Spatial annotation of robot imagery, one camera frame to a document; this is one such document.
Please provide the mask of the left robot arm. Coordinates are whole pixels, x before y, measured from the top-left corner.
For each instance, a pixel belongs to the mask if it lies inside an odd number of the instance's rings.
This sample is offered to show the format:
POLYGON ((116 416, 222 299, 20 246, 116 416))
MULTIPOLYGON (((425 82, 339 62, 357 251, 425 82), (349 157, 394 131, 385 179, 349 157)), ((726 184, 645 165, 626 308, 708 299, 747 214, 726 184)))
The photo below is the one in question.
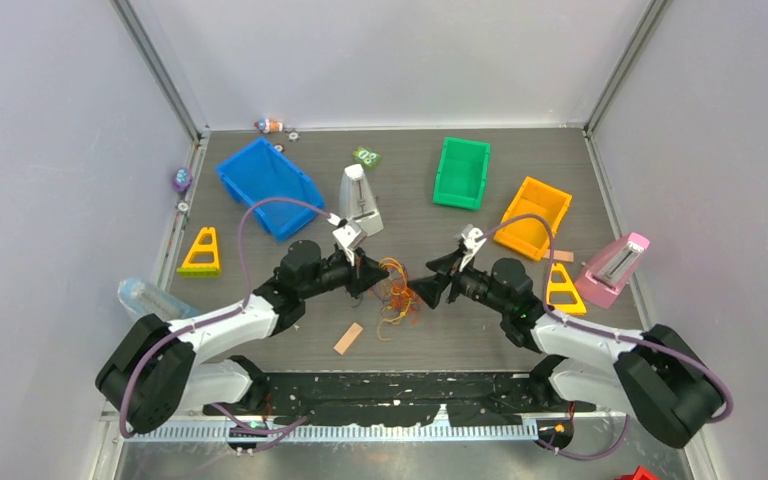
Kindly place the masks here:
POLYGON ((242 356, 218 355, 275 336, 305 313, 306 300, 343 288, 358 297, 388 277, 362 249, 323 257, 313 241, 294 242, 272 276, 245 301, 191 318, 138 319, 102 366, 97 390, 119 412, 127 435, 146 434, 178 411, 232 404, 258 412, 267 398, 264 375, 242 356))

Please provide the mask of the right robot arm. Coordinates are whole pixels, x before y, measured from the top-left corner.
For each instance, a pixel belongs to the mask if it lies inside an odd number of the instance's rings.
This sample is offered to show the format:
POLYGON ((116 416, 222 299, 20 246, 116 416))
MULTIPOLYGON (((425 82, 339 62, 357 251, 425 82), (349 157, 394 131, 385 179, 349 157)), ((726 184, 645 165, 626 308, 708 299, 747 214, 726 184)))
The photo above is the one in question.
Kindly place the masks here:
POLYGON ((500 327, 517 347, 544 354, 533 368, 531 397, 544 410, 566 401, 624 413, 652 437, 684 447, 729 404, 724 389, 673 329, 619 330, 545 306, 524 265, 513 258, 491 270, 463 265, 456 251, 431 260, 431 275, 409 281, 430 308, 460 297, 500 314, 500 327))

